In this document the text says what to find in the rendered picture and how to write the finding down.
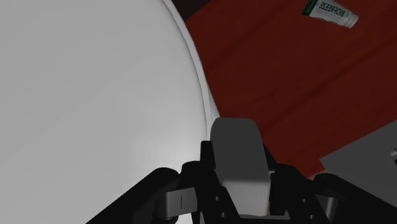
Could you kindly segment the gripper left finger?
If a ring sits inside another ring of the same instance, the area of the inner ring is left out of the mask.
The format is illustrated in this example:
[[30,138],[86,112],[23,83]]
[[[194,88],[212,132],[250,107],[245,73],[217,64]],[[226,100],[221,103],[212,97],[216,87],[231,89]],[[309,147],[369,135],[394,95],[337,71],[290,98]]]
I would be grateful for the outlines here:
[[212,142],[202,141],[199,161],[155,169],[86,224],[176,224],[184,214],[193,224],[232,224],[239,216],[215,167]]

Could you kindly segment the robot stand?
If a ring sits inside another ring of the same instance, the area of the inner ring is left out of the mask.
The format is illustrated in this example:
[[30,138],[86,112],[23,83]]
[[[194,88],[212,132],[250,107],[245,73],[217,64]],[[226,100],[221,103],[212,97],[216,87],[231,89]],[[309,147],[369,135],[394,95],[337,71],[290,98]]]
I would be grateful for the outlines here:
[[397,207],[397,120],[320,162],[327,172]]

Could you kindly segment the grey rounded box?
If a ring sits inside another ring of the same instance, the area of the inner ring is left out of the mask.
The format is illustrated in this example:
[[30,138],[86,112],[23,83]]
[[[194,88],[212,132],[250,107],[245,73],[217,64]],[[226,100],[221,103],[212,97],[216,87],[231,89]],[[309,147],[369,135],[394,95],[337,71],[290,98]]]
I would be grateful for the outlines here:
[[210,141],[215,171],[239,215],[262,218],[267,215],[270,174],[260,132],[248,118],[217,118]]

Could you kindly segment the white and green tube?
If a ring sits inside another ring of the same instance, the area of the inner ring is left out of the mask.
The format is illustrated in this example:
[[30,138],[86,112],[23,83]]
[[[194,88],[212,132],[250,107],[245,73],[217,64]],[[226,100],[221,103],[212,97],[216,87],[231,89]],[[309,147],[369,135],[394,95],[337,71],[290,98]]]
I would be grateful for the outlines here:
[[359,16],[334,0],[308,0],[301,15],[352,28]]

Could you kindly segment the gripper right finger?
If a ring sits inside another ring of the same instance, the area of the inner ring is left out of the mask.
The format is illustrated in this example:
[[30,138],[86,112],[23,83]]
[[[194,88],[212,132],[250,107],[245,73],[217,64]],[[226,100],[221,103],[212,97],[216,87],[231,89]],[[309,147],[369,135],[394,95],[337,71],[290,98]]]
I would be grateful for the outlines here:
[[397,224],[397,207],[334,174],[308,179],[264,151],[272,171],[271,215],[287,212],[288,224]]

